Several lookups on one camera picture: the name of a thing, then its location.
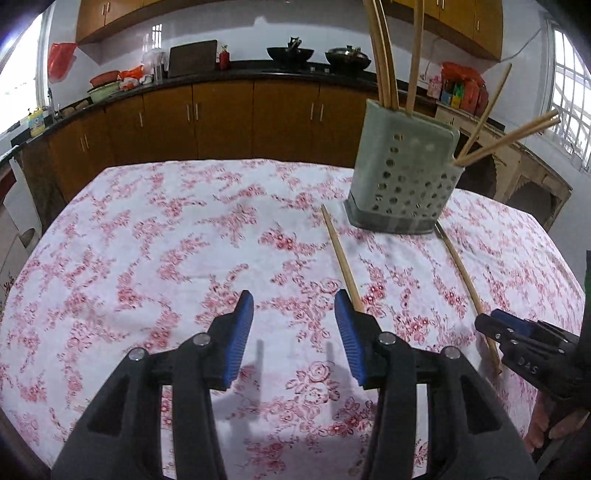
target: silver screw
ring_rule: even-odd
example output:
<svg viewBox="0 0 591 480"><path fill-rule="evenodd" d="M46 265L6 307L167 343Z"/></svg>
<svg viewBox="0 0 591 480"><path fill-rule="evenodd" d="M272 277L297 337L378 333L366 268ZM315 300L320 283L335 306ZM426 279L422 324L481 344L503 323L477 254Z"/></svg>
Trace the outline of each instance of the silver screw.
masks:
<svg viewBox="0 0 591 480"><path fill-rule="evenodd" d="M197 346L205 346L211 342L212 338L205 332L198 333L193 337L193 343Z"/></svg>
<svg viewBox="0 0 591 480"><path fill-rule="evenodd" d="M127 356L130 360L137 362L138 360L141 360L143 357L145 357L145 354L146 350L144 350L143 348L134 348L132 351L129 352Z"/></svg>
<svg viewBox="0 0 591 480"><path fill-rule="evenodd" d="M392 332L382 332L378 335L378 340L383 345L393 345L396 343L396 335Z"/></svg>
<svg viewBox="0 0 591 480"><path fill-rule="evenodd" d="M457 360L458 358L460 358L461 353L459 349L457 349L456 347L447 346L443 349L443 355L448 357L450 360Z"/></svg>

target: tablecloth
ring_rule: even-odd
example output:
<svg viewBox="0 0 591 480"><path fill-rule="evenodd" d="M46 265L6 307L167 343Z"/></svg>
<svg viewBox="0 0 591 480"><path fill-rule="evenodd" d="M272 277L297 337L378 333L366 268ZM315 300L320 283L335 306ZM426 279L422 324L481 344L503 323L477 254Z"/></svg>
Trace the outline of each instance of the tablecloth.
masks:
<svg viewBox="0 0 591 480"><path fill-rule="evenodd" d="M455 345L526 431L535 390L494 378L475 308L441 239L350 226L342 200L353 170L270 160L183 161L109 168L51 225L16 280L0 326L0 406L51 465L125 352L175 348L233 310L255 317L238 379L213 392L230 479L356 477L376 393L351 377L333 313L344 287L325 203L367 313L412 346ZM487 311L578 332L584 295L526 213L456 190L440 222ZM164 472L171 393L162 406ZM415 471L424 469L419 397Z"/></svg>

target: chopstick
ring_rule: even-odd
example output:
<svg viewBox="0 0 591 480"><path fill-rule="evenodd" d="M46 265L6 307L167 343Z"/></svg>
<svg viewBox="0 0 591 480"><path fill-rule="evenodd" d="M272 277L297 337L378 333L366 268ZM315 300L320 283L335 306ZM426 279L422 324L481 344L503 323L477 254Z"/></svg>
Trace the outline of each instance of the chopstick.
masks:
<svg viewBox="0 0 591 480"><path fill-rule="evenodd" d="M476 289L474 288L474 284L470 279L470 275L468 275L466 267L464 267L464 263L462 262L460 255L457 253L456 248L453 246L452 241L449 239L447 233L445 233L445 230L441 227L441 224L439 222L435 222L435 229L437 230L437 233L441 236L443 242L446 244L447 250L452 256L453 261L456 264L456 267L459 270L464 283L466 284L468 292L470 293L470 296L472 298L472 302L474 303L474 307L476 308L477 314L480 315L481 313L484 313L484 308L482 307L480 297L478 296L478 293L476 293ZM503 370L501 365L501 358L499 357L499 351L496 348L496 342L492 338L488 338L487 336L485 336L485 339L486 344L488 345L489 352L491 353L491 360L494 372L496 375L500 375Z"/></svg>
<svg viewBox="0 0 591 480"><path fill-rule="evenodd" d="M468 154L468 152L470 151L470 148L472 147L472 145L474 145L474 142L476 141L476 137L480 134L482 127L484 127L486 120L488 120L488 117L491 114L492 109L496 104L496 101L499 99L499 95L501 94L501 90L505 86L505 82L507 81L507 77L509 76L509 72L511 71L512 67L513 67L512 63L507 65L507 68L505 69L505 73L503 74L503 78L499 82L499 85L496 88L496 92L493 94L492 98L488 102L488 105L486 106L484 113L482 114L480 121L478 122L478 125L476 126L476 130L474 130L472 132L472 135L470 136L470 138L466 142L466 145L464 145L464 147L462 148L462 151L457 156L458 158L462 158L462 157L466 156Z"/></svg>
<svg viewBox="0 0 591 480"><path fill-rule="evenodd" d="M390 44L390 33L388 31L388 23L386 22L386 15L384 14L384 6L382 0L374 0L376 10L378 12L378 20L382 28L382 41L384 42L384 54L386 56L386 65L388 68L388 82L390 85L390 102L392 110L398 110L400 104L398 103L398 86L396 85L396 71L394 70L394 56L392 55L392 45Z"/></svg>
<svg viewBox="0 0 591 480"><path fill-rule="evenodd" d="M536 123L536 124L532 124L532 125L526 124L523 127L510 132L509 134L507 134L503 138L500 138L499 140L494 142L492 145L490 145L488 147L480 148L480 149L476 150L475 152L472 152L470 155L467 155L463 158L456 160L453 163L453 165L456 167L468 167L468 166L472 165L473 163L483 159L487 155L492 154L493 152L495 152L497 149L503 147L504 145L510 145L514 142L517 142L517 141L525 138L525 137L529 137L530 135L534 135L538 132L546 130L547 128L558 125L559 123L560 123L560 118L554 118L551 120L545 120L544 122Z"/></svg>
<svg viewBox="0 0 591 480"><path fill-rule="evenodd" d="M552 120L552 118L558 115L558 113L558 110L552 110L545 115L541 115L535 120L532 120L531 122L523 125L522 127L519 127L518 129L513 130L512 132L509 132L504 137L500 138L488 147L479 148L478 150L472 152L469 155L464 155L463 157L455 159L453 165L455 167L467 167L469 165L472 165L474 162L477 162L481 158L490 155L495 150L503 147L504 145L512 144L514 142L521 140L522 138L529 137L530 135L533 135L537 132L545 130L546 128L556 125L557 123L560 123L560 119Z"/></svg>
<svg viewBox="0 0 591 480"><path fill-rule="evenodd" d="M374 50L376 63L375 71L378 77L378 91L381 90L382 92L382 101L380 102L380 105L385 108L390 108L392 106L390 87L391 78L386 60L384 32L379 19L378 7L376 5L376 0L363 0L363 5L365 6L365 11L369 20L369 35Z"/></svg>
<svg viewBox="0 0 591 480"><path fill-rule="evenodd" d="M321 210L322 216L324 217L324 222L326 223L326 228L329 231L330 241L333 244L336 258L339 261L340 270L345 278L347 290L349 290L349 297L351 297L351 303L353 304L353 308L357 312L364 313L365 308L363 308L363 302L361 301L361 297L359 296L359 292L357 291L357 286L355 286L355 280L353 279L353 274L351 273L351 269L349 268L347 257L345 256L345 252L343 252L343 247L340 245L339 234L336 232L335 227L332 224L332 220L330 219L330 215L324 205L322 205Z"/></svg>
<svg viewBox="0 0 591 480"><path fill-rule="evenodd" d="M410 63L410 82L408 84L408 96L406 111L412 115L414 101L417 97L418 67L421 62L421 49L423 46L423 22L425 20L425 0L414 0L414 39L413 58Z"/></svg>

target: cutting board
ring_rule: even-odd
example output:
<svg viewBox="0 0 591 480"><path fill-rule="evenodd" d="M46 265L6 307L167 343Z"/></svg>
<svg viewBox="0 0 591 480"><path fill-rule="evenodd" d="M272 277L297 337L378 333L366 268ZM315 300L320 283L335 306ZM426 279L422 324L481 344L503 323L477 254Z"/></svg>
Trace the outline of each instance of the cutting board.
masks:
<svg viewBox="0 0 591 480"><path fill-rule="evenodd" d="M216 67L217 40L187 43L170 49L168 78L211 72Z"/></svg>

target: tiled wall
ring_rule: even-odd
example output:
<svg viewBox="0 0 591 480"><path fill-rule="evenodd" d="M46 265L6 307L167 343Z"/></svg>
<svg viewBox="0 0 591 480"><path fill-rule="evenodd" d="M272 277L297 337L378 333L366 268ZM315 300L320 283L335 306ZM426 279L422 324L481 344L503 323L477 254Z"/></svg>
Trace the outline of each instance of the tiled wall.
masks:
<svg viewBox="0 0 591 480"><path fill-rule="evenodd" d="M50 43L74 41L80 0L56 0ZM547 70L545 11L535 0L504 0L503 57L509 57L541 28L541 32L512 60L514 66L492 117L507 126L518 127L539 115ZM216 38L228 44L233 60L266 59L266 48L287 43L290 36L303 39L303 46L315 50L312 61L325 61L324 52L332 47L352 44L362 47L370 57L368 23L360 0L233 0L199 5L153 18L123 31L98 45L76 50L76 61L63 82L51 85L56 102L62 105L84 96L88 80L108 70L135 67L141 61L146 35L152 47L152 27L162 25L161 46ZM413 28L411 24L388 19L397 76L408 80ZM505 64L476 59L446 40L430 33L424 37L421 71L431 61L429 74L440 71L443 61L473 66L482 73L489 91L496 84ZM573 167L560 149L544 139L526 144L560 173L572 186L573 195L554 223L550 236L580 282L584 277L584 251L591 247L589 205L590 177Z"/></svg>

